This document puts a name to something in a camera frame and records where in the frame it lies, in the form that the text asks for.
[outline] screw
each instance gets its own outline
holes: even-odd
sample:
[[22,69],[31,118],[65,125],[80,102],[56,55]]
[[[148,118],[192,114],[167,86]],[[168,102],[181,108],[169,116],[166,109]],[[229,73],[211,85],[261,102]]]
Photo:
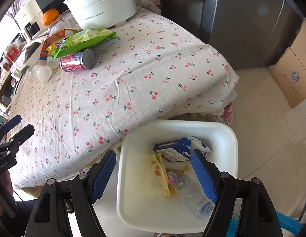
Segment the screw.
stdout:
[[253,182],[254,183],[261,183],[261,180],[259,178],[257,178],[257,177],[254,177],[253,178]]
[[79,179],[84,179],[84,178],[86,178],[86,176],[87,176],[86,173],[80,173],[80,174],[78,175],[78,178],[79,178]]
[[55,182],[55,181],[54,181],[53,178],[51,178],[51,179],[48,180],[48,184],[49,184],[49,185],[53,184],[54,182]]
[[222,178],[229,178],[229,174],[227,172],[222,172],[220,175]]

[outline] white electric pot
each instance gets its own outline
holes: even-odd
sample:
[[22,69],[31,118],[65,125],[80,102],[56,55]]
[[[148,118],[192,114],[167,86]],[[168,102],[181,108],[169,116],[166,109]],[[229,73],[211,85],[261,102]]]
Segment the white electric pot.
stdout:
[[135,0],[65,0],[82,29],[123,24],[136,12]]

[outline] tile floor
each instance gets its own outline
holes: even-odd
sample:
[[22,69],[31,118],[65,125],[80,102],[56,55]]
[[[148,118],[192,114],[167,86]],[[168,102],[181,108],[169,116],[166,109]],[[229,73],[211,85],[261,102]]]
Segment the tile floor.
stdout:
[[[306,200],[306,100],[290,108],[283,93],[268,72],[268,67],[236,69],[240,81],[233,103],[231,128],[238,140],[238,178],[259,177],[277,211],[299,218]],[[207,121],[207,118],[182,115],[177,119]],[[124,225],[116,211],[116,166],[105,189],[103,200],[94,205],[107,237],[151,237],[152,233]],[[70,216],[74,237],[77,223]],[[189,236],[200,236],[199,233]]]

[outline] pink floral fabric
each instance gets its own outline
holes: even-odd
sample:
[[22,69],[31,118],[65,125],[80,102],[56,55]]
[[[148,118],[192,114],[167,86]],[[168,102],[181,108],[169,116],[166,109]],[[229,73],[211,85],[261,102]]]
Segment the pink floral fabric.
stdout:
[[200,112],[222,115],[235,97],[238,76],[210,45],[170,20],[138,8],[113,28],[116,40],[94,47],[94,69],[53,72],[41,83],[31,70],[21,79],[11,117],[35,134],[11,169],[17,188],[76,175],[112,143],[162,116]]

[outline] yellow snack package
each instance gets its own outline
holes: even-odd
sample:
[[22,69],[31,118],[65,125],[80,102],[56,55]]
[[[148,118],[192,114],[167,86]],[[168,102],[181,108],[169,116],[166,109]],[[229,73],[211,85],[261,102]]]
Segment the yellow snack package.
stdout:
[[154,171],[155,176],[159,181],[159,186],[164,196],[170,196],[169,188],[168,188],[168,178],[165,170],[165,166],[162,160],[162,156],[160,153],[157,155],[150,156],[150,164],[152,166],[152,170]]

